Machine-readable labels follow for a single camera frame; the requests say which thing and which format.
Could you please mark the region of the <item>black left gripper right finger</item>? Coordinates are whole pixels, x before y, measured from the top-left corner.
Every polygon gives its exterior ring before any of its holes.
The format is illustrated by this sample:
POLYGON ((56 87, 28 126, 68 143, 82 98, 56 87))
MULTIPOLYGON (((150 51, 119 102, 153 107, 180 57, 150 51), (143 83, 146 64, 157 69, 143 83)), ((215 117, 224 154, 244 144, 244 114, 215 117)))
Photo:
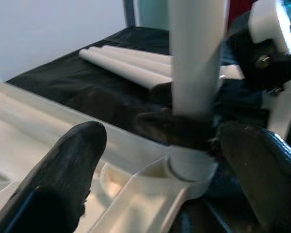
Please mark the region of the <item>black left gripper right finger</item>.
POLYGON ((235 122, 219 126, 218 137, 262 228, 291 233, 291 146, 272 131, 235 122))

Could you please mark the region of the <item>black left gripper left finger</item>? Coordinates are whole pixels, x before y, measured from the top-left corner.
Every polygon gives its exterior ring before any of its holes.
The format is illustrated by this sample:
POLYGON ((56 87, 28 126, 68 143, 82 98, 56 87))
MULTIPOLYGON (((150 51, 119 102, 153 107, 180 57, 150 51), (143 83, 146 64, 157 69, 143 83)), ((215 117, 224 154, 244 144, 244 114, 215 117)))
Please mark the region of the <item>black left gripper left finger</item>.
POLYGON ((0 210, 0 233, 72 233, 107 143, 105 127, 72 127, 35 165, 0 210))

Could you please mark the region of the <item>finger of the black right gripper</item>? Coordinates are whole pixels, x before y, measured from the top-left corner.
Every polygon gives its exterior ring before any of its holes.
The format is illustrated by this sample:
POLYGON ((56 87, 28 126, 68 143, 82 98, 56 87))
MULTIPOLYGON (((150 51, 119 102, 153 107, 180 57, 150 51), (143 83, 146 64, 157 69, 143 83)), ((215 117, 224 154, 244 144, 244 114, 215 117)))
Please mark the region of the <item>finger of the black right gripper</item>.
POLYGON ((169 108, 139 113, 135 117, 135 129, 142 136, 167 146, 195 150, 206 150, 209 140, 215 135, 212 124, 175 116, 169 108))
POLYGON ((149 90, 148 98, 151 102, 161 105, 172 105, 172 84, 160 83, 149 90))

